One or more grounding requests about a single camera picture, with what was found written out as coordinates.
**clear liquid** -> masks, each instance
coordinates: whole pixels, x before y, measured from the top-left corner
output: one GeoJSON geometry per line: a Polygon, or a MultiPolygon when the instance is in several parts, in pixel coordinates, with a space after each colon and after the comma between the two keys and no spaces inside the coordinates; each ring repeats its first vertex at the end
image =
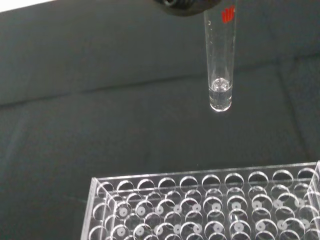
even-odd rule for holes
{"type": "Polygon", "coordinates": [[[213,110],[223,112],[230,108],[232,85],[224,78],[217,78],[209,86],[210,105],[213,110]]]}

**liquid in test tube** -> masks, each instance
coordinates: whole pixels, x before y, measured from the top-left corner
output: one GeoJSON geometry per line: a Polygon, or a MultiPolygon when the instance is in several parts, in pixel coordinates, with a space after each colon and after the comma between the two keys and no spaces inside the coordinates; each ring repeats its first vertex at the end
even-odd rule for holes
{"type": "Polygon", "coordinates": [[[204,12],[209,99],[217,112],[228,110],[232,102],[236,1],[222,0],[204,12]]]}

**clear acrylic rack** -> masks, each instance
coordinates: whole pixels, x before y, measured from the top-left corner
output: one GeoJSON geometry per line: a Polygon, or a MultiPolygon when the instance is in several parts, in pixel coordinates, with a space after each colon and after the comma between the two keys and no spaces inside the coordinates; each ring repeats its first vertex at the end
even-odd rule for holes
{"type": "Polygon", "coordinates": [[[93,178],[81,240],[318,240],[319,165],[93,178]]]}

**glass test tube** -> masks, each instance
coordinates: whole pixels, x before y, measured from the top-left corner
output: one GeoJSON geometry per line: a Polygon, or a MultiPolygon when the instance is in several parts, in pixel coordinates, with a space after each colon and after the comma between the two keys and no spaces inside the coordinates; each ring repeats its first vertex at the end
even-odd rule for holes
{"type": "Polygon", "coordinates": [[[236,1],[222,0],[204,12],[210,106],[230,108],[234,77],[236,1]]]}

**white dot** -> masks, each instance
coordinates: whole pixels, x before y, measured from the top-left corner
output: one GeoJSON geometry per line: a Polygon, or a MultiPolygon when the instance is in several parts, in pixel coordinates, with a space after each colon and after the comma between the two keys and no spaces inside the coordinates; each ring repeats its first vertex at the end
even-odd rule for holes
{"type": "Polygon", "coordinates": [[[303,223],[306,229],[310,228],[310,222],[307,219],[303,218],[301,219],[301,222],[303,223]]]}
{"type": "Polygon", "coordinates": [[[197,212],[201,211],[201,205],[200,204],[193,205],[192,210],[197,212]]]}
{"type": "Polygon", "coordinates": [[[193,231],[196,233],[196,234],[199,234],[202,232],[202,226],[200,224],[197,224],[193,227],[193,231]]]}
{"type": "Polygon", "coordinates": [[[143,206],[138,207],[137,213],[139,216],[143,216],[146,213],[146,209],[143,206]]]}
{"type": "Polygon", "coordinates": [[[141,226],[141,227],[139,227],[137,230],[136,230],[136,234],[138,235],[138,236],[142,236],[143,234],[144,234],[144,232],[145,232],[145,230],[144,230],[144,228],[141,226]]]}
{"type": "Polygon", "coordinates": [[[286,230],[288,227],[288,224],[284,220],[279,220],[276,225],[280,230],[286,230]]]}
{"type": "Polygon", "coordinates": [[[175,212],[175,213],[181,213],[181,208],[180,208],[180,206],[179,205],[175,205],[174,207],[173,207],[173,211],[175,212]]]}
{"type": "Polygon", "coordinates": [[[164,213],[164,207],[163,206],[158,206],[155,209],[155,211],[156,211],[157,214],[163,214],[164,213]]]}
{"type": "Polygon", "coordinates": [[[156,234],[161,235],[164,232],[164,229],[162,227],[157,227],[156,228],[156,234]]]}
{"type": "Polygon", "coordinates": [[[119,237],[123,237],[126,233],[126,230],[124,227],[119,227],[116,231],[116,233],[118,234],[119,237]]]}
{"type": "Polygon", "coordinates": [[[262,203],[260,201],[253,201],[252,202],[252,207],[254,209],[257,209],[257,208],[262,208],[262,203]]]}
{"type": "Polygon", "coordinates": [[[305,201],[303,201],[301,198],[298,198],[298,201],[297,200],[294,201],[294,205],[297,208],[303,207],[305,205],[305,201]]]}
{"type": "Polygon", "coordinates": [[[284,203],[281,201],[281,200],[274,200],[273,201],[273,206],[278,209],[278,208],[281,208],[282,206],[284,205],[284,203]]]}
{"type": "Polygon", "coordinates": [[[157,233],[158,227],[159,227],[159,225],[156,225],[156,226],[154,227],[154,229],[153,229],[155,234],[157,233]]]}
{"type": "Polygon", "coordinates": [[[174,231],[175,234],[179,234],[180,233],[180,229],[181,229],[181,226],[179,224],[176,224],[173,227],[173,231],[174,231]]]}
{"type": "Polygon", "coordinates": [[[215,202],[214,204],[212,204],[212,209],[213,210],[221,210],[220,203],[215,202]]]}
{"type": "Polygon", "coordinates": [[[216,223],[215,225],[213,225],[213,230],[215,233],[221,233],[223,231],[223,228],[220,224],[216,223]]]}
{"type": "Polygon", "coordinates": [[[255,228],[258,230],[258,231],[264,231],[266,229],[266,225],[263,223],[263,222],[259,222],[255,228]]]}
{"type": "Polygon", "coordinates": [[[232,209],[241,209],[241,204],[240,202],[235,201],[231,204],[231,207],[232,209]]]}
{"type": "Polygon", "coordinates": [[[121,217],[127,216],[127,214],[128,214],[128,209],[126,209],[125,207],[120,208],[119,214],[120,214],[121,217]]]}
{"type": "Polygon", "coordinates": [[[236,224],[234,224],[234,230],[236,230],[237,232],[243,232],[244,229],[245,227],[241,222],[237,222],[236,224]]]}

